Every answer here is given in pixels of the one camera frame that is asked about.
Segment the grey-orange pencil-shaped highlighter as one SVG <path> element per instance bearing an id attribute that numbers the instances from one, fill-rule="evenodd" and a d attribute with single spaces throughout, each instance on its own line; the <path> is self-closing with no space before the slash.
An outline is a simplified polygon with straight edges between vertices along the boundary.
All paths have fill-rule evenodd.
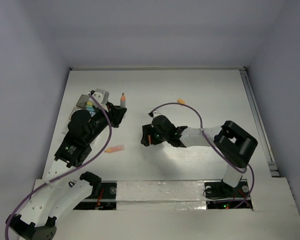
<path id="1" fill-rule="evenodd" d="M 121 98 L 120 98 L 120 107 L 125 108 L 126 107 L 126 97 L 125 94 L 122 93 Z"/>

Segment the blue pencil-shaped highlighter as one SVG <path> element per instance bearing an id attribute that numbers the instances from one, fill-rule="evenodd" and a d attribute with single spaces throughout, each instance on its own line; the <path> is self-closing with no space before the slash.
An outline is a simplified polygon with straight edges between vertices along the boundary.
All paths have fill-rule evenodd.
<path id="1" fill-rule="evenodd" d="M 89 112 L 95 112 L 95 110 L 93 108 L 86 108 L 86 110 Z"/>

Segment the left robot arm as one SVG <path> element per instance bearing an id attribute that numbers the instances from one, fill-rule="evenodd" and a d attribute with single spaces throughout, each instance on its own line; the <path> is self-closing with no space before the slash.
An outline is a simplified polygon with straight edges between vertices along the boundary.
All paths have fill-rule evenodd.
<path id="1" fill-rule="evenodd" d="M 73 185 L 74 172 L 90 163 L 92 142 L 103 130 L 118 128 L 127 108 L 94 103 L 89 109 L 77 109 L 70 117 L 68 131 L 54 154 L 53 163 L 44 183 L 29 193 L 5 222 L 6 239 L 9 230 L 25 240 L 51 240 L 59 223 L 87 197 L 94 198 L 102 190 L 102 179 L 86 171 Z"/>

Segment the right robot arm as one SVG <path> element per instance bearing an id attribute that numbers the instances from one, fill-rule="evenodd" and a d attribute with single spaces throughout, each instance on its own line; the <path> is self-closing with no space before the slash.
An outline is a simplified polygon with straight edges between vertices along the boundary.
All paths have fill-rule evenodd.
<path id="1" fill-rule="evenodd" d="M 211 147 L 227 163 L 220 190 L 232 196 L 246 171 L 258 141 L 233 121 L 212 128 L 175 126 L 164 115 L 158 115 L 150 124 L 142 126 L 140 143 L 145 147 L 167 142 L 175 148 Z"/>

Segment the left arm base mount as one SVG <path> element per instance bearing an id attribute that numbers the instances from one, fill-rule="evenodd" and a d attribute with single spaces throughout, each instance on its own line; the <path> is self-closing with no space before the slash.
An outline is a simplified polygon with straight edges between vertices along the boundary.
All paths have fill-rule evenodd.
<path id="1" fill-rule="evenodd" d="M 103 181 L 98 194 L 91 194 L 82 203 L 90 205 L 93 210 L 116 210 L 117 182 Z"/>

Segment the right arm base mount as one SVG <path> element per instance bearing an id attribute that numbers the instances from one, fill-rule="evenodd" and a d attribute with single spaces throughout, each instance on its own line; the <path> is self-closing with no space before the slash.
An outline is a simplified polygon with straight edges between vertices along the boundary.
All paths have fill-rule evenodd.
<path id="1" fill-rule="evenodd" d="M 208 210 L 253 209 L 250 188 L 246 180 L 241 180 L 236 187 L 222 181 L 204 183 L 203 196 Z"/>

